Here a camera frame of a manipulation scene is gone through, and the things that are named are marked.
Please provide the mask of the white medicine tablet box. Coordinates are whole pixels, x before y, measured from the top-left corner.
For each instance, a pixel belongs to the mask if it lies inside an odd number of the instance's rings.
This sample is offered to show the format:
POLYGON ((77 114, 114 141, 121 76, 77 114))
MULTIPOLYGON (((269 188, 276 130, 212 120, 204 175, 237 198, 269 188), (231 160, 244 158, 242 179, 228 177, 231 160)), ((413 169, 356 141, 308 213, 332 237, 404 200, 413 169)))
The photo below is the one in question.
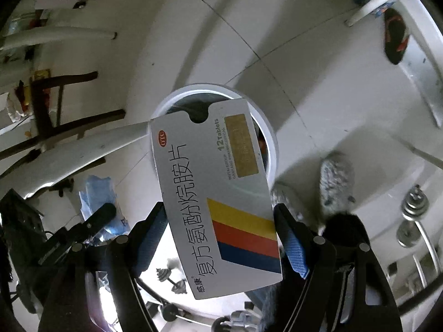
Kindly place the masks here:
POLYGON ((267 177, 244 99, 212 104, 202 123, 180 111, 150 124, 164 207, 197 300, 282 279, 267 177))

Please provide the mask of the white round trash bin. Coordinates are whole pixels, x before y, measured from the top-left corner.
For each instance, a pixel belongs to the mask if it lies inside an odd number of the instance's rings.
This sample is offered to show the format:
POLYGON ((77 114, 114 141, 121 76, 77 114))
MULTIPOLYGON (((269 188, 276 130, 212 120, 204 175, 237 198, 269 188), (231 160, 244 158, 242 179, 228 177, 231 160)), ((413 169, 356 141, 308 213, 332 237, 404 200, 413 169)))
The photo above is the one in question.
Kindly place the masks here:
POLYGON ((153 112, 152 118, 185 111, 193 122, 202 123, 205 122, 209 116, 209 107, 211 104, 240 98, 244 98, 247 101, 251 117, 254 121, 257 140, 264 143, 264 147, 261 148, 261 156, 267 174, 268 185, 272 187, 275 182, 279 162, 279 145, 275 131, 267 116, 254 101, 246 95, 225 85, 213 83, 191 84, 176 89, 163 99, 156 107, 155 112, 153 112))

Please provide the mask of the blue plastic bag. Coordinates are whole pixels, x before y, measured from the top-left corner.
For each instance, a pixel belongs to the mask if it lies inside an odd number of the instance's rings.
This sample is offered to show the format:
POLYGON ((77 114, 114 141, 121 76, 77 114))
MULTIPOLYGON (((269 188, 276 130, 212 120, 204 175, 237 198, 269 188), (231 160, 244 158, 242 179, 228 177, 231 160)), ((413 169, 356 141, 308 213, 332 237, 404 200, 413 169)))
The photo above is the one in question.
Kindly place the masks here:
POLYGON ((105 203, 111 203, 116 207, 116 217, 96 235, 100 242, 127 234, 131 230, 117 202, 117 195, 110 177, 99 178, 90 175, 85 181, 84 189, 79 192, 79 200, 81 202, 80 211, 84 220, 91 217, 105 203))

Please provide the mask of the dark wooden chair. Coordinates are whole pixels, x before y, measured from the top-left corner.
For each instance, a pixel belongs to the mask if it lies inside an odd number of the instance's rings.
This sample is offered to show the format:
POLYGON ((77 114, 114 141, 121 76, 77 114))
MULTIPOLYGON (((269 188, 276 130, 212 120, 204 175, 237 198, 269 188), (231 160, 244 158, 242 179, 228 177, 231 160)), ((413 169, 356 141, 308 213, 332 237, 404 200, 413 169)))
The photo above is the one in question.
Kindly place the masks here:
POLYGON ((67 85, 90 82, 98 78, 98 71, 87 74, 54 76, 36 79, 30 82, 32 110, 41 140, 49 138, 68 138, 74 135, 82 135, 85 131, 99 127, 110 122, 122 120, 126 116, 123 109, 92 115, 65 124, 61 123, 61 108, 63 102, 64 87, 67 85), (56 104, 56 123, 50 117, 50 105, 47 102, 46 90, 58 88, 56 104))

